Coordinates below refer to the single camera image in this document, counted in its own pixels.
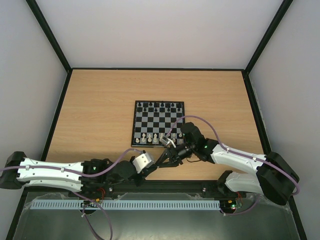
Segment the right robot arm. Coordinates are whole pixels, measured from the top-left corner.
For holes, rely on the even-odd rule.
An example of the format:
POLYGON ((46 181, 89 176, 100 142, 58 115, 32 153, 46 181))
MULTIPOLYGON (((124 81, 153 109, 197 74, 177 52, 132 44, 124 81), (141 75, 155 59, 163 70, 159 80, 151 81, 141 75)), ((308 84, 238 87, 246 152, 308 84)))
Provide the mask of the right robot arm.
POLYGON ((271 202, 284 206, 297 190, 299 177, 283 157, 240 151, 223 145, 216 139, 204 137, 192 122, 181 126, 184 142, 169 146, 156 161, 158 168, 176 167, 195 155, 200 161, 230 166, 218 183, 218 191, 229 196, 233 192, 264 195, 271 202))

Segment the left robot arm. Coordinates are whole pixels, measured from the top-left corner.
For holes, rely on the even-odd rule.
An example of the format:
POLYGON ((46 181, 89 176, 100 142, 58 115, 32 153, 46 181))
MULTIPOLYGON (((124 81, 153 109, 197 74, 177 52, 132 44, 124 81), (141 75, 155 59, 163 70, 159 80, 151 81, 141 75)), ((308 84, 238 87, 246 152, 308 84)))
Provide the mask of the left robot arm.
POLYGON ((92 198, 98 191, 112 191, 117 184, 134 182, 140 186, 157 168, 153 157, 145 151, 129 161, 94 158, 73 163, 38 161, 15 151, 0 171, 0 187, 7 190, 57 188, 92 198))

